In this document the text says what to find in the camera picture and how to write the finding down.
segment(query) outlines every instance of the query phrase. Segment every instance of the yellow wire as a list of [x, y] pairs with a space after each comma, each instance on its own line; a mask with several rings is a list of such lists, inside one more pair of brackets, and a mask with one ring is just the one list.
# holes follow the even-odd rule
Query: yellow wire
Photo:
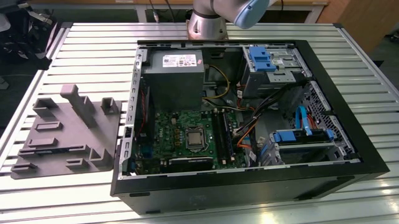
[[220, 94], [219, 96], [214, 96], [214, 97], [204, 97], [204, 99], [218, 99], [218, 98], [223, 97], [228, 93], [228, 90], [230, 90], [230, 80], [227, 78], [227, 75], [223, 73], [223, 71], [215, 65], [210, 65], [210, 67], [212, 67], [214, 69], [218, 70], [218, 72], [220, 72], [220, 74], [223, 75], [223, 77], [226, 78], [226, 81], [227, 81], [227, 89], [226, 89], [226, 91], [224, 91], [223, 94]]

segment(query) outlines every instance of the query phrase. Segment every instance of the wooden cabinet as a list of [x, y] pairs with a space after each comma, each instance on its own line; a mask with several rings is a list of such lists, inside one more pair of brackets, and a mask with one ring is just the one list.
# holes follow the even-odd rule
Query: wooden cabinet
[[318, 23], [342, 23], [366, 52], [399, 22], [399, 0], [331, 0]]

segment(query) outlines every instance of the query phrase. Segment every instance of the sticker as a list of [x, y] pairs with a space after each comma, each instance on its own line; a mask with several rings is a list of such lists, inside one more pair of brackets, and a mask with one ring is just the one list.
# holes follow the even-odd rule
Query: sticker
[[282, 59], [275, 59], [275, 60], [274, 60], [274, 63], [275, 63], [275, 64], [284, 64], [284, 62], [283, 62]]
[[263, 144], [266, 142], [266, 138], [263, 138], [263, 137], [259, 137], [259, 139], [258, 139], [258, 144]]
[[195, 55], [166, 55], [162, 60], [162, 65], [164, 68], [198, 66]]
[[243, 91], [238, 90], [238, 97], [242, 99], [243, 98]]
[[251, 157], [251, 159], [254, 160], [254, 161], [256, 161], [256, 155], [255, 155], [255, 153], [251, 151], [250, 152], [250, 157]]

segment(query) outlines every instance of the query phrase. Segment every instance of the ram slot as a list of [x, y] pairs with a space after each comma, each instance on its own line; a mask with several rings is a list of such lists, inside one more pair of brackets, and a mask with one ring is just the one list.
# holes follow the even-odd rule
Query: ram slot
[[218, 160], [222, 164], [226, 164], [227, 161], [231, 161], [228, 145], [231, 141], [227, 142], [228, 128], [224, 119], [224, 113], [214, 112], [212, 114], [212, 127], [215, 135], [215, 143], [218, 150]]

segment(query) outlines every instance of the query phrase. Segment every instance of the open computer tower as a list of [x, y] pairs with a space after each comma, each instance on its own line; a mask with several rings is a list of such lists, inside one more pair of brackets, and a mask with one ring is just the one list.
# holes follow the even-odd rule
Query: open computer tower
[[138, 45], [111, 195], [139, 214], [320, 198], [390, 171], [307, 41]]

